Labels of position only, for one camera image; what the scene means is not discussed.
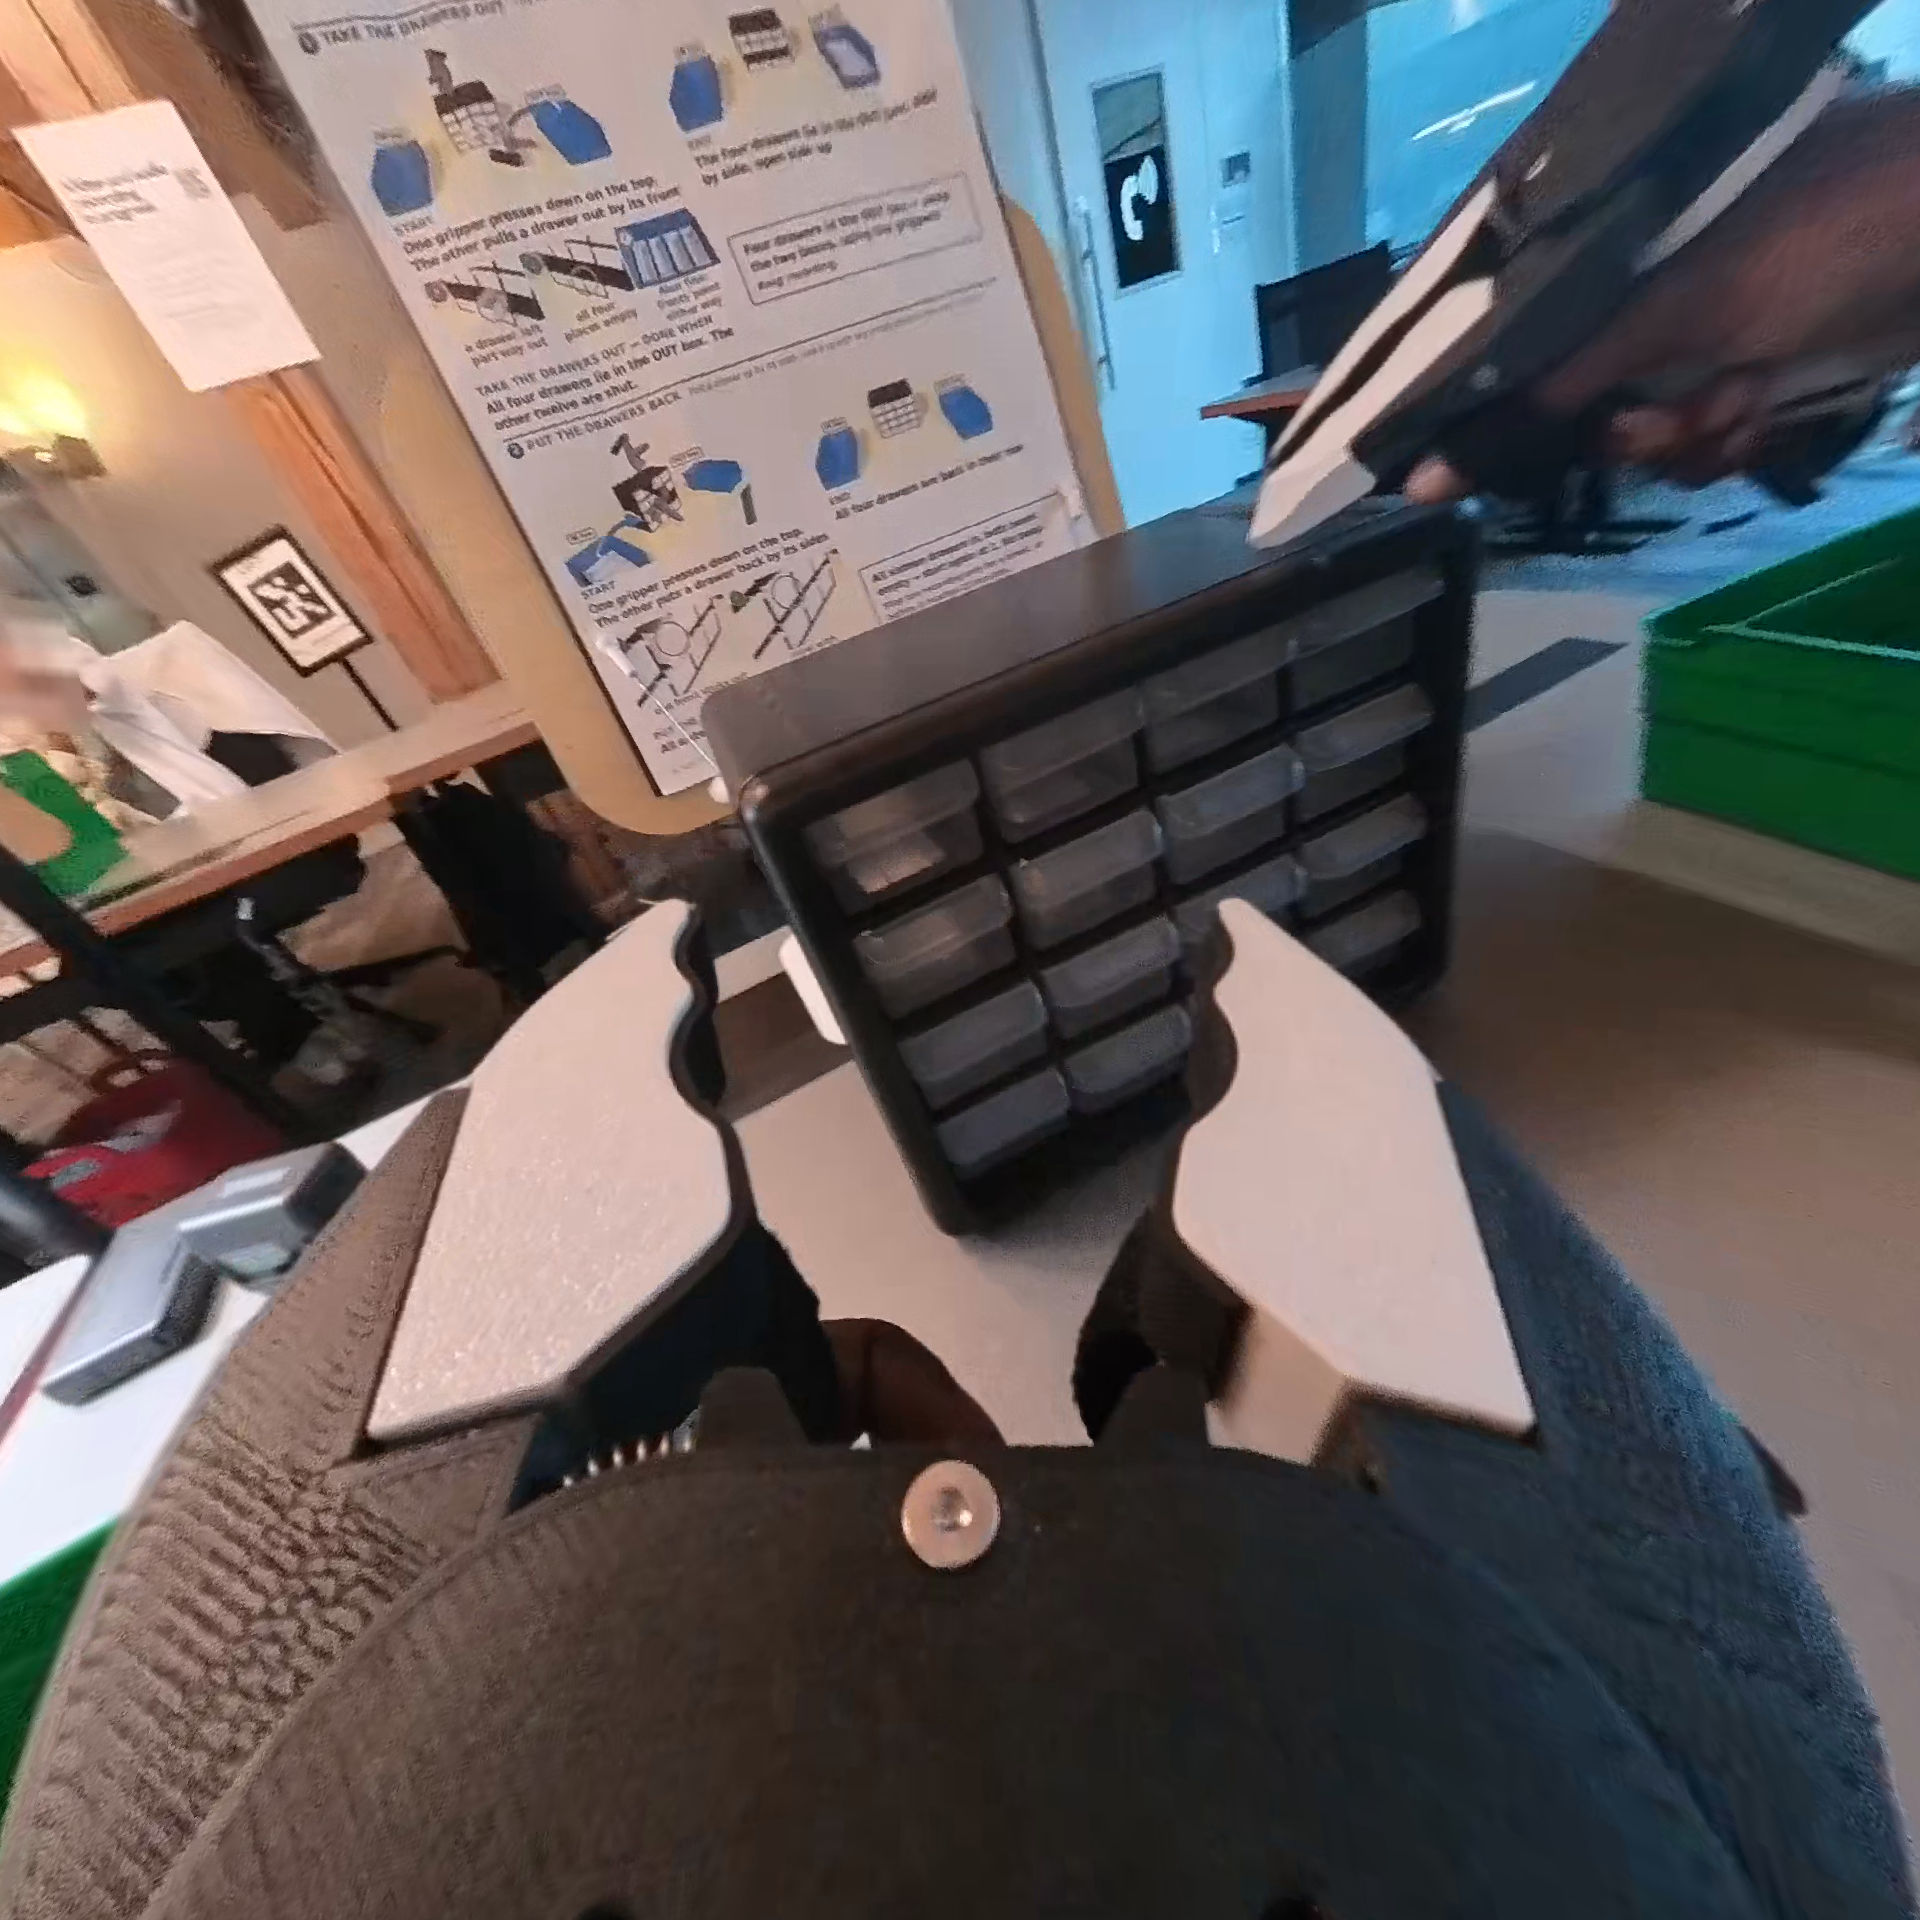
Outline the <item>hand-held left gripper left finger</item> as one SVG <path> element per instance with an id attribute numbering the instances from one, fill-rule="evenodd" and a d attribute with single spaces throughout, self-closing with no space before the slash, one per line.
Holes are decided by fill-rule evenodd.
<path id="1" fill-rule="evenodd" d="M 670 899 L 540 996 L 472 1069 L 370 1441 L 565 1404 L 714 1264 L 749 1188 L 695 1071 L 711 1012 L 700 913 Z"/>

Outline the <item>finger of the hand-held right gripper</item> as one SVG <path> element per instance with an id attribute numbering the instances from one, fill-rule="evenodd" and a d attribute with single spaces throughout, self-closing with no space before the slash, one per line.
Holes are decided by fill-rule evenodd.
<path id="1" fill-rule="evenodd" d="M 1500 284 L 1398 282 L 1357 323 L 1275 445 L 1249 543 L 1280 550 L 1378 489 L 1445 462 L 1478 481 L 1505 471 L 1503 373 L 1486 357 Z"/>
<path id="2" fill-rule="evenodd" d="M 1321 371 L 1304 427 L 1362 427 L 1406 395 L 1492 310 L 1500 188 L 1477 186 Z"/>

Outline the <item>grid of clear drawers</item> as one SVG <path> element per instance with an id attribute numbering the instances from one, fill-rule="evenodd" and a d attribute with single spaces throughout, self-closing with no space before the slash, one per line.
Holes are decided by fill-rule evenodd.
<path id="1" fill-rule="evenodd" d="M 1353 979 L 1423 956 L 1441 592 L 1340 593 L 805 828 L 961 1188 L 1175 1085 L 1224 899 Z"/>

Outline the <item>black drawer cabinet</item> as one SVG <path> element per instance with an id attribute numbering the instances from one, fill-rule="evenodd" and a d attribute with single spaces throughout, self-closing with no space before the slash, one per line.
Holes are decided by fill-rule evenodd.
<path id="1" fill-rule="evenodd" d="M 1304 539 L 1253 547 L 1253 508 L 1220 497 L 973 589 L 886 627 L 716 691 L 708 746 L 812 979 L 877 1099 L 927 1211 L 973 1235 L 1165 1128 L 1172 1088 L 1097 1120 L 998 1176 L 961 1186 L 927 1122 L 907 1110 L 900 1054 L 853 962 L 853 917 L 831 895 L 805 829 L 978 748 L 1275 621 L 1418 568 L 1443 579 L 1416 658 L 1438 719 L 1416 781 L 1436 800 L 1431 921 L 1402 972 L 1353 977 L 1386 1007 L 1424 996 L 1454 956 L 1458 815 L 1468 731 L 1478 539 L 1452 508 L 1370 496 Z"/>

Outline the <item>person's right hand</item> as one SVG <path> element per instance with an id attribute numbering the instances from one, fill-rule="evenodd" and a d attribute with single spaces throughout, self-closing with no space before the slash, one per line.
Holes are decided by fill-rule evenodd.
<path id="1" fill-rule="evenodd" d="M 1613 401 L 1601 445 L 1682 488 L 1764 463 L 1787 363 L 1917 346 L 1919 88 L 1848 91 L 1543 382 L 1537 420 Z"/>

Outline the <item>black monitor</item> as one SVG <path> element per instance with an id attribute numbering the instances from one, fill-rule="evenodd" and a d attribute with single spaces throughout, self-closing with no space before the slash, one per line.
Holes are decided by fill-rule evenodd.
<path id="1" fill-rule="evenodd" d="M 1388 241 L 1255 288 L 1261 379 L 1324 370 L 1396 277 Z"/>

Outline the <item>grey metal box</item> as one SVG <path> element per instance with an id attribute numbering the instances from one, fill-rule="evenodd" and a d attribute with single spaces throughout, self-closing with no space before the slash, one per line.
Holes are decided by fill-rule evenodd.
<path id="1" fill-rule="evenodd" d="M 223 1275 L 167 1223 L 131 1222 L 91 1267 L 41 1392 L 85 1406 L 148 1374 L 202 1336 Z"/>
<path id="2" fill-rule="evenodd" d="M 273 1292 L 352 1201 L 366 1172 L 337 1142 L 241 1163 L 180 1199 L 175 1231 L 230 1284 Z"/>

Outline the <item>black office chair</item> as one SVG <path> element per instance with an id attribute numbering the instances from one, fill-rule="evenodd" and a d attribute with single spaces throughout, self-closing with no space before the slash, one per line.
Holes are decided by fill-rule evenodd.
<path id="1" fill-rule="evenodd" d="M 397 796 L 395 825 L 512 1007 L 539 1001 L 606 941 L 565 841 L 512 800 L 436 780 Z"/>

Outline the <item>black phone door sign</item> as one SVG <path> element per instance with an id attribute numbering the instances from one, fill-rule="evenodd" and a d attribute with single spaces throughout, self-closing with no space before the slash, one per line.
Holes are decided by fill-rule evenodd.
<path id="1" fill-rule="evenodd" d="M 1165 70 L 1095 83 L 1091 108 L 1116 291 L 1132 291 L 1182 268 Z"/>

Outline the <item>red bag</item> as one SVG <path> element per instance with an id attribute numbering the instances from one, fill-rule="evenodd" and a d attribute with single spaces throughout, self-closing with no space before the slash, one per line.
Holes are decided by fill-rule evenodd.
<path id="1" fill-rule="evenodd" d="M 239 1157 L 220 1124 L 180 1099 L 76 1108 L 28 1149 L 24 1176 L 103 1227 L 122 1227 L 209 1186 Z"/>

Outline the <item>wooden side table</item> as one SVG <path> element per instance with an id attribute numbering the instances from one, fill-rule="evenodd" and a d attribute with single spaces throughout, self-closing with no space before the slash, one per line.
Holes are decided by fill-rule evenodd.
<path id="1" fill-rule="evenodd" d="M 128 932 L 395 822 L 404 797 L 543 743 L 512 691 L 486 686 L 200 813 L 137 829 L 76 911 L 99 934 Z"/>

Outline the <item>green plastic crate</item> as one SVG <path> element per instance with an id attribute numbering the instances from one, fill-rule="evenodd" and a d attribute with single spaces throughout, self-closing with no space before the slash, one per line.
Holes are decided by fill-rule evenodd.
<path id="1" fill-rule="evenodd" d="M 1919 509 L 1645 618 L 1640 797 L 1919 880 Z"/>

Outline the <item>black and white marker sign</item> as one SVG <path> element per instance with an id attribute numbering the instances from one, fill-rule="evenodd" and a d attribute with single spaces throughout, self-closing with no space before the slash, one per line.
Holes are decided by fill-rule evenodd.
<path id="1" fill-rule="evenodd" d="M 300 679 L 338 668 L 379 724 L 388 734 L 400 731 L 399 718 L 359 664 L 377 644 L 372 627 L 288 527 L 268 527 L 204 570 Z"/>

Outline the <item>instruction poster board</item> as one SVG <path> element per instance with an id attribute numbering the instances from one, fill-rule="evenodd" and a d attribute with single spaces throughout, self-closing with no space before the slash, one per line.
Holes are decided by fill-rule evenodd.
<path id="1" fill-rule="evenodd" d="M 723 691 L 1125 525 L 965 4 L 250 4 L 548 589 L 571 786 L 724 808 Z"/>

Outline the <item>white paper notice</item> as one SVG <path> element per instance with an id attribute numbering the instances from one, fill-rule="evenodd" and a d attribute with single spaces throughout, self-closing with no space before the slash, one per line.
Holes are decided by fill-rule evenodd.
<path id="1" fill-rule="evenodd" d="M 16 139 L 186 390 L 322 357 L 175 103 L 37 122 Z"/>

